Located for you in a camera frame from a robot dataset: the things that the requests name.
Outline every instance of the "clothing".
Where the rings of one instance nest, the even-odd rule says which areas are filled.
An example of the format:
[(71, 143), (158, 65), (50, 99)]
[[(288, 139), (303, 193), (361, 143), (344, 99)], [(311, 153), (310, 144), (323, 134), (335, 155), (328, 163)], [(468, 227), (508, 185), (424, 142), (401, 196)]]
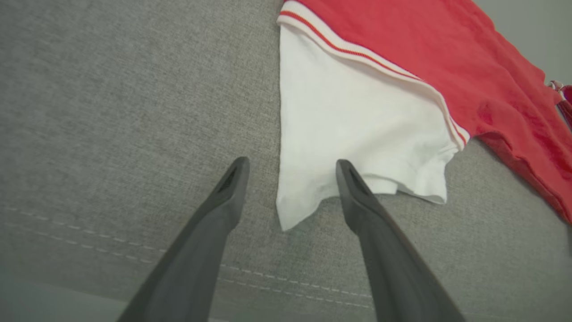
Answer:
[(419, 93), (420, 82), (389, 69), (330, 54), (316, 41), (296, 27), (280, 29), (276, 206), (282, 228), (339, 195), (335, 164), (341, 158), (355, 165), (374, 193), (399, 190), (445, 203), (444, 168), (459, 146), (438, 96)]
[(459, 150), (469, 133), (479, 136), (572, 222), (572, 136), (554, 109), (559, 96), (474, 3), (287, 1), (279, 23), (321, 39), (324, 50), (424, 83), (417, 92), (437, 102)]

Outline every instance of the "gray fabric surface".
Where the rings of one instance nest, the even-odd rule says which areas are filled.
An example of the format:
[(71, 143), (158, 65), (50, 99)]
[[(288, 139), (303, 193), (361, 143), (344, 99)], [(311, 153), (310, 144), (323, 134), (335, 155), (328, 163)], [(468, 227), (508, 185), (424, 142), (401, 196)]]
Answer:
[[(359, 244), (338, 199), (280, 230), (280, 6), (2, 0), (4, 269), (129, 300), (230, 162), (246, 155), (247, 202), (213, 317), (372, 320)], [(447, 180), (445, 206), (381, 200), (468, 319), (570, 320), (568, 226), (477, 140)]]

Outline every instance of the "gray wall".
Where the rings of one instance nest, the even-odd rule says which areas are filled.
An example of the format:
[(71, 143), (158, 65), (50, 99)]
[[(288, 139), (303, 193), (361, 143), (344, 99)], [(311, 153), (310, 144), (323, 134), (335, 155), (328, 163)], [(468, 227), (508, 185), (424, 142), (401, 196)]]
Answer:
[(547, 81), (572, 84), (571, 0), (474, 0)]

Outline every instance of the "red fabric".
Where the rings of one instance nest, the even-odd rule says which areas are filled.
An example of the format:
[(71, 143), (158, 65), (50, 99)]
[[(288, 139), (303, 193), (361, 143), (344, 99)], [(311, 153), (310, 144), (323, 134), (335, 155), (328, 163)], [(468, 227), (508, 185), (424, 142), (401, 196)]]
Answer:
[(335, 33), (436, 88), (479, 136), (572, 222), (572, 135), (544, 73), (470, 0), (299, 0)]

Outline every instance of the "white fabric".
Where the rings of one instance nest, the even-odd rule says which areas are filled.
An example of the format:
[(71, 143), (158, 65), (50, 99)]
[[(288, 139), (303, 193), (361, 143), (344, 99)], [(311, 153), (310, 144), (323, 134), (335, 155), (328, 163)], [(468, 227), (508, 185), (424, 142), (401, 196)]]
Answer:
[(452, 138), (456, 141), (459, 150), (463, 151), (470, 139), (470, 135), (453, 120), (449, 114), (445, 98), (437, 89), (375, 52), (342, 39), (312, 10), (298, 1), (288, 0), (284, 2), (276, 22), (279, 25), (288, 25), (305, 33), (306, 36), (314, 40), (323, 50), (331, 55), (361, 62), (382, 74), (398, 80), (408, 81), (408, 89), (410, 91), (425, 95), (425, 97), (432, 98), (437, 102), (441, 112), (445, 115)]
[(283, 230), (339, 195), (338, 159), (351, 161), (373, 193), (400, 190), (445, 203), (444, 168), (458, 147), (437, 103), (410, 83), (334, 57), (282, 25), (280, 93)]

